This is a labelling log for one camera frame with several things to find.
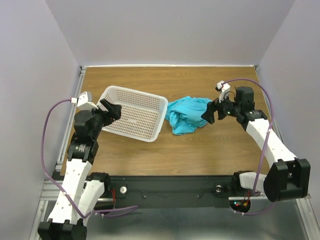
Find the turquoise t shirt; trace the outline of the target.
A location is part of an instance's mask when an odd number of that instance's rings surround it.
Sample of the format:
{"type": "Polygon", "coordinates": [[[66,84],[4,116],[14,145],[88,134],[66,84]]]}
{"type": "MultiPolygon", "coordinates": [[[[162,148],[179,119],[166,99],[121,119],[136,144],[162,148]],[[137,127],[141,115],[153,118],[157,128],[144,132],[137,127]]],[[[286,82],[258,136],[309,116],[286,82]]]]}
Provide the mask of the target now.
{"type": "Polygon", "coordinates": [[[176,136],[194,133],[197,128],[202,128],[207,121],[201,115],[207,110],[209,98],[186,96],[169,102],[165,119],[172,127],[172,133],[176,136]]]}

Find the white plastic basket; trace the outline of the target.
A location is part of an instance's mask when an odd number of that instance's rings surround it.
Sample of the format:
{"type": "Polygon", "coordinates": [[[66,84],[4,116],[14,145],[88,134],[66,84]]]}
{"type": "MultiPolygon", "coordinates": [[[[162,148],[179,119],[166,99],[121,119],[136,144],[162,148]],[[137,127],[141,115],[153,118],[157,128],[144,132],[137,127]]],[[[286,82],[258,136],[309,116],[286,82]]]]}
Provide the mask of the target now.
{"type": "Polygon", "coordinates": [[[157,139],[168,107],[165,97],[112,85],[105,89],[96,104],[105,111],[101,104],[103,99],[121,106],[120,119],[105,126],[103,131],[148,143],[157,139]]]}

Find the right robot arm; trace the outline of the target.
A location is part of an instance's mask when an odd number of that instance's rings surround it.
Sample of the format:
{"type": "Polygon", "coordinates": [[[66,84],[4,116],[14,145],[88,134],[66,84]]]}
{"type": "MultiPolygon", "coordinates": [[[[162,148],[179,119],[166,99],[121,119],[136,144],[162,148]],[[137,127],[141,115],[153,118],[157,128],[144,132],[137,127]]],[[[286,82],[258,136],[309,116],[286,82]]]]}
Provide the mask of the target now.
{"type": "Polygon", "coordinates": [[[240,86],[235,89],[234,100],[230,100],[230,85],[219,82],[215,88],[219,97],[207,104],[202,119],[208,123],[227,116],[236,118],[261,149],[262,158],[269,165],[267,174],[254,171],[235,172],[231,180],[234,192],[252,190],[263,193],[269,201],[279,202],[301,199],[307,196],[311,165],[306,159],[295,156],[273,131],[268,117],[262,110],[255,108],[254,90],[240,86]]]}

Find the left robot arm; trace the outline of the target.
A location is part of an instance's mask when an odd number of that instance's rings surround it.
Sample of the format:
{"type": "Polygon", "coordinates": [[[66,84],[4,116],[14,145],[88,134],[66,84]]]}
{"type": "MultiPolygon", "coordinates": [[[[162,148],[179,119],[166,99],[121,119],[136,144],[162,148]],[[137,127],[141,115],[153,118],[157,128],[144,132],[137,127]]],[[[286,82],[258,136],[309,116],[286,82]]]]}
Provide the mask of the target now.
{"type": "Polygon", "coordinates": [[[99,144],[103,127],[121,118],[122,107],[106,99],[97,106],[87,100],[66,99],[80,111],[74,116],[74,134],[67,153],[64,179],[61,184],[48,173],[47,178],[59,189],[55,206],[46,221],[40,222],[37,233],[42,240],[85,240],[87,222],[94,214],[94,207],[104,193],[111,190],[107,173],[90,170],[99,144]]]}

